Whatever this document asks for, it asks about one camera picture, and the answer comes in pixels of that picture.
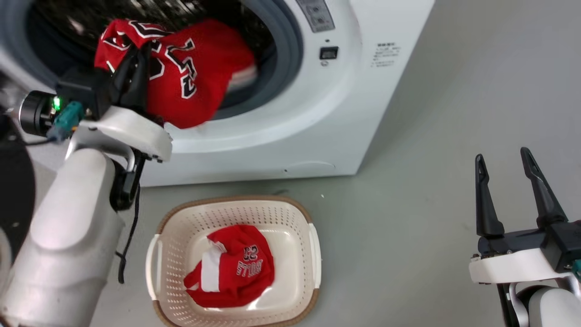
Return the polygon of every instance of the gray floor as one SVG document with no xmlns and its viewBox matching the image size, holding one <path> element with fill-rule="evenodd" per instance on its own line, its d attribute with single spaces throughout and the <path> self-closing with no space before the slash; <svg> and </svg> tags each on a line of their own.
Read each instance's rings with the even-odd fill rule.
<svg viewBox="0 0 581 327">
<path fill-rule="evenodd" d="M 357 176 L 144 190 L 127 283 L 111 272 L 92 326 L 162 326 L 144 262 L 172 207 L 278 192 L 310 211 L 321 240 L 321 297 L 301 326 L 503 326 L 495 287 L 468 274 L 474 156 L 485 155 L 507 230 L 535 227 L 521 146 L 577 218 L 579 12 L 576 0 L 437 1 Z"/>
</svg>

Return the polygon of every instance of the washing machine door opening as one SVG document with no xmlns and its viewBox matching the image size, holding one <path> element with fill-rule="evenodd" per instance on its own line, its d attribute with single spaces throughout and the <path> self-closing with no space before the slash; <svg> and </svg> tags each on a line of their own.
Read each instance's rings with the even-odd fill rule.
<svg viewBox="0 0 581 327">
<path fill-rule="evenodd" d="M 271 101 L 293 82 L 302 62 L 299 25 L 285 0 L 36 0 L 30 6 L 18 2 L 9 1 L 7 9 L 13 12 L 5 14 L 23 15 L 26 23 L 4 27 L 8 34 L 22 36 L 8 38 L 13 42 L 7 48 L 49 87 L 70 67 L 93 65 L 98 38 L 115 18 L 158 23 L 178 31 L 210 17 L 239 31 L 254 53 L 259 74 L 251 86 L 228 92 L 213 120 Z"/>
</svg>

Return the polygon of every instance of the washing machine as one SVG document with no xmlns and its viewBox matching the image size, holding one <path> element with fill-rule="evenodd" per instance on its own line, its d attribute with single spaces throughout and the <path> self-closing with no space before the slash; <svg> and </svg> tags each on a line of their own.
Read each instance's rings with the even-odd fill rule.
<svg viewBox="0 0 581 327">
<path fill-rule="evenodd" d="M 219 3 L 212 15 L 234 13 L 232 24 L 245 22 L 238 27 L 255 51 L 258 78 L 229 93 L 211 121 L 190 129 L 166 124 L 173 138 L 171 160 L 148 162 L 142 185 L 356 174 L 433 0 L 205 4 L 212 1 Z M 188 15 L 205 5 L 113 3 L 0 0 L 2 70 L 26 89 L 50 91 L 67 67 L 91 64 L 91 36 L 113 15 L 161 19 L 178 29 L 193 23 Z M 30 150 L 36 161 L 56 170 L 66 144 Z"/>
</svg>

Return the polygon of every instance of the power switch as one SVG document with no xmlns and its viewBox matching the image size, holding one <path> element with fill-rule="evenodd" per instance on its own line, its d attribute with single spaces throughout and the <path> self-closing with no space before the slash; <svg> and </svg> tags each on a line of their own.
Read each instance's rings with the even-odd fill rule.
<svg viewBox="0 0 581 327">
<path fill-rule="evenodd" d="M 337 54 L 339 53 L 339 47 L 324 47 L 321 48 L 319 53 L 320 60 L 330 60 L 337 59 Z"/>
</svg>

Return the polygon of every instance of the basket handle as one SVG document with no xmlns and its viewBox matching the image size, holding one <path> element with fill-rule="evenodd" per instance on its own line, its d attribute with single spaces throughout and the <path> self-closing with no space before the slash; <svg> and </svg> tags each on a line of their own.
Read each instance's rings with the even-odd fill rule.
<svg viewBox="0 0 581 327">
<path fill-rule="evenodd" d="M 321 286 L 321 244 L 319 243 L 319 235 L 315 225 L 309 223 L 309 238 L 311 241 L 311 258 L 313 258 L 313 277 L 315 279 L 315 288 Z"/>
<path fill-rule="evenodd" d="M 157 295 L 159 294 L 162 285 L 162 241 L 159 237 L 159 234 L 153 236 L 147 249 L 147 256 L 145 257 L 145 281 L 147 283 L 147 291 L 149 292 L 152 301 L 157 300 Z M 157 248 L 157 270 L 154 285 L 152 278 L 152 259 L 155 248 Z"/>
</svg>

